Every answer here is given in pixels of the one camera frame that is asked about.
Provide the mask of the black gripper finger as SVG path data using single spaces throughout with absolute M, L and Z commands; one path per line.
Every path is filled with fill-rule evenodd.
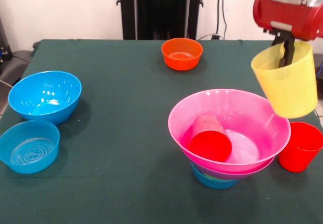
M 284 32 L 280 32 L 280 31 L 272 31 L 271 35 L 274 35 L 275 38 L 272 42 L 272 46 L 280 44 L 280 43 L 284 43 L 285 42 L 285 38 L 284 38 Z
M 281 36 L 281 41 L 283 42 L 284 55 L 279 61 L 279 68 L 290 65 L 293 61 L 293 56 L 295 52 L 294 36 Z

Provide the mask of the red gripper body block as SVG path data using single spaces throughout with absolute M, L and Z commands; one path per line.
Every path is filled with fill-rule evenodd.
M 253 18 L 266 31 L 286 31 L 295 38 L 322 38 L 322 0 L 255 0 Z

